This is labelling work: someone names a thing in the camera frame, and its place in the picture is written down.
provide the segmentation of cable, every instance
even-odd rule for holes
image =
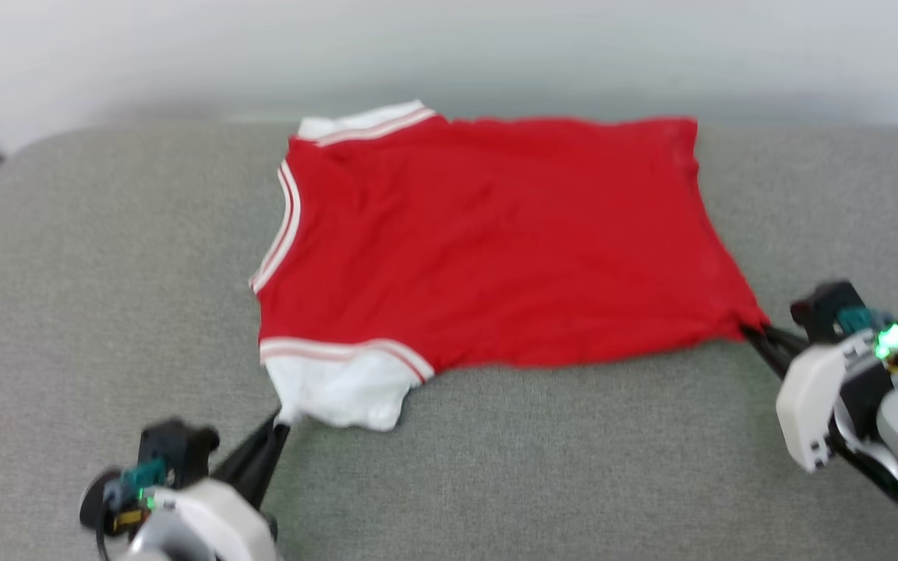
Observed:
[[[764,335],[769,342],[784,348],[785,351],[791,352],[792,355],[798,355],[809,348],[809,340],[806,340],[804,337],[788,333],[786,330],[780,330],[770,323],[766,323],[762,327]]]
[[[99,550],[99,558],[110,561],[110,552],[106,549],[106,509],[100,508],[99,523],[96,525],[96,549]]]
[[[765,334],[760,333],[754,327],[741,326],[741,331],[749,344],[751,344],[751,347],[755,348],[755,351],[762,356],[764,362],[767,362],[767,365],[774,370],[778,379],[785,379],[785,373],[788,373],[788,365],[792,362],[792,355],[774,347],[773,341],[770,341]]]

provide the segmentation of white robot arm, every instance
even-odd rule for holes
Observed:
[[[270,525],[227,483],[207,477],[156,488],[152,511],[121,561],[277,561]]]
[[[792,306],[809,340],[772,326],[748,339],[783,377],[776,412],[792,459],[812,473],[839,454],[898,503],[898,323],[863,309],[846,281],[823,284]]]

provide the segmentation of gray fabric surface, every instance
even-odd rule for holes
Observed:
[[[246,278],[291,131],[78,132],[0,171],[0,559],[95,558],[79,497],[143,424],[210,423],[226,450],[277,405]],[[830,276],[898,312],[898,129],[703,125],[698,157],[777,322]],[[449,372],[390,433],[297,427],[264,508],[295,561],[898,559],[897,507],[844,462],[788,459],[777,390],[726,342]]]

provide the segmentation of red jersey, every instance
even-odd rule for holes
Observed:
[[[252,279],[281,419],[391,429],[455,366],[606,362],[765,316],[698,192],[696,124],[307,118]]]

